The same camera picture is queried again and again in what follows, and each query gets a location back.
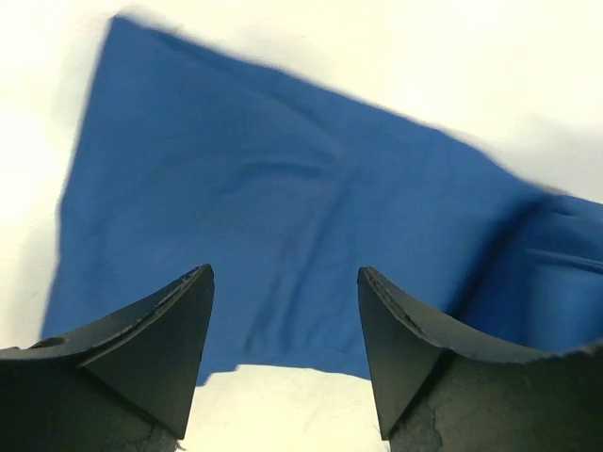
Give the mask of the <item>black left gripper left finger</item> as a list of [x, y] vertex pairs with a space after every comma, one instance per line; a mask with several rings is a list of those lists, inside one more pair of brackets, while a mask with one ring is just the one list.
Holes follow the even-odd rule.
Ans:
[[214, 289], [199, 266], [88, 325], [2, 349], [2, 450], [177, 450]]

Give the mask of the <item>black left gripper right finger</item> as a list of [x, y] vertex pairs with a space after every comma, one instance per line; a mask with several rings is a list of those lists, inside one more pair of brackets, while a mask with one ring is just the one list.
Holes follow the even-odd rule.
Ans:
[[598, 451], [602, 346], [566, 353], [477, 331], [371, 267], [358, 303], [381, 436], [394, 451]]

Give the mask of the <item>blue surgical drape cloth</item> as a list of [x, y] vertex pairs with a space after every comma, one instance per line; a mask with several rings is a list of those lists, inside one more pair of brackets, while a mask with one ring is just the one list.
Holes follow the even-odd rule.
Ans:
[[470, 327], [563, 352], [602, 335], [602, 207], [444, 133], [114, 17], [60, 209], [42, 332], [210, 264], [202, 375], [366, 378], [357, 272]]

